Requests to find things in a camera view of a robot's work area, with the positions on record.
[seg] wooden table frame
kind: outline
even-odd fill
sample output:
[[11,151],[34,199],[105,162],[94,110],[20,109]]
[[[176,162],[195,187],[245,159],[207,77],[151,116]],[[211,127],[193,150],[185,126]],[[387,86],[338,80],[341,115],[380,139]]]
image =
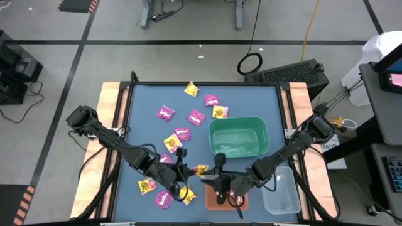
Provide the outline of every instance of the wooden table frame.
[[[129,114],[132,96],[130,95],[132,93],[130,93],[129,89],[126,87],[127,84],[129,83],[103,83],[97,112],[99,120],[104,126],[121,127],[127,123],[124,121],[124,116]],[[283,104],[286,126],[287,128],[294,128],[313,113],[307,92],[307,86],[305,83],[281,83],[280,85],[284,87],[281,90],[282,101],[280,102]],[[91,157],[100,148],[101,145],[97,140],[89,141],[85,160]],[[315,148],[321,150],[319,145],[316,145]],[[116,151],[103,151],[94,157],[84,168],[73,203],[71,217],[80,215],[92,201],[101,184],[106,179],[107,175],[103,172],[107,170],[110,173],[112,171],[113,166],[116,163],[116,156]],[[301,161],[300,164],[297,163],[296,167],[302,175],[304,174],[303,176],[306,178],[312,193],[320,204],[331,216],[336,216],[337,211],[332,197],[327,170],[322,157],[308,149],[304,161]],[[114,203],[114,197],[111,194],[115,192],[112,190],[116,189],[117,184],[118,182],[114,182],[114,185],[109,187],[104,195],[103,202],[101,203],[101,211],[98,211],[97,209],[97,211],[91,215],[91,218],[110,217],[112,215],[112,210],[109,208],[109,205]],[[310,220],[311,218],[319,220],[320,217],[315,211],[312,211],[312,206],[307,202],[300,187],[298,188],[298,191],[301,203],[301,214],[299,217],[302,217],[305,220]]]

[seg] green plastic bin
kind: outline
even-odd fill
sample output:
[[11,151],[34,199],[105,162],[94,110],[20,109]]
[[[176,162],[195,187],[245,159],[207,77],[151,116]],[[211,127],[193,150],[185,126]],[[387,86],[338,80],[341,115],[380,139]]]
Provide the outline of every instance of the green plastic bin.
[[260,117],[214,119],[209,144],[214,154],[225,153],[227,158],[257,156],[269,149],[268,131]]

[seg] yellow candy packet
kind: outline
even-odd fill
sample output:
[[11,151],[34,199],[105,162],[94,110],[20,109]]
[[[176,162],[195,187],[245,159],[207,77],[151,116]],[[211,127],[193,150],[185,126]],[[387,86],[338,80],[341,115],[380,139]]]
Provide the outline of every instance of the yellow candy packet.
[[141,191],[141,194],[147,194],[148,192],[154,190],[156,188],[156,183],[152,178],[146,178],[143,181],[138,182],[139,185],[139,190]]
[[188,95],[192,95],[193,97],[196,97],[196,96],[197,96],[197,92],[198,92],[199,90],[200,90],[200,89],[194,85],[193,81],[191,81],[191,82],[187,85],[187,87],[186,87],[186,89],[184,90],[184,92],[186,92],[186,94],[188,94]]
[[[187,191],[187,187],[184,186],[182,189],[180,189],[180,198],[183,198],[186,195],[186,191]],[[184,199],[183,203],[185,205],[190,204],[191,200],[193,200],[193,198],[195,197],[194,192],[190,189],[190,187],[188,188],[188,194],[186,196],[186,199]]]
[[193,168],[193,170],[195,171],[195,173],[197,175],[199,175],[201,178],[205,178],[204,175],[201,175],[201,173],[205,172],[208,170],[208,165],[198,165],[196,167]]
[[215,105],[214,108],[212,109],[212,117],[217,119],[227,118],[228,111],[229,111],[228,107]]
[[177,135],[174,133],[168,139],[163,141],[165,146],[168,148],[169,152],[174,153],[177,148],[182,147],[183,144],[178,139]]

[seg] orange tray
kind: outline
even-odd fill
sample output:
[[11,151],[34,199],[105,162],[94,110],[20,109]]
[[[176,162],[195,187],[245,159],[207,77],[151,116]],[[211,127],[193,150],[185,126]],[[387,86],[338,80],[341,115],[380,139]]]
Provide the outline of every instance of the orange tray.
[[[227,200],[223,205],[216,203],[215,191],[208,185],[205,185],[205,204],[208,210],[236,210]],[[244,195],[244,205],[240,209],[244,211],[249,209],[249,194]]]

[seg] yellow cable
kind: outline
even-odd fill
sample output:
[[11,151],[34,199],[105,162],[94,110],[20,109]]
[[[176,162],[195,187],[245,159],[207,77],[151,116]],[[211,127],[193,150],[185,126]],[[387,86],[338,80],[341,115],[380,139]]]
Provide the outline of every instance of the yellow cable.
[[318,9],[318,5],[320,4],[320,0],[317,0],[317,4],[315,5],[314,8],[314,12],[312,14],[312,19],[310,20],[310,24],[308,25],[307,31],[306,31],[306,35],[304,36],[304,42],[303,42],[303,53],[301,54],[301,60],[304,61],[304,55],[305,55],[305,51],[306,51],[306,43],[307,43],[307,36],[308,36],[308,32],[310,31],[310,28],[312,27],[313,21],[314,21],[314,17],[315,17],[315,13],[317,12]]

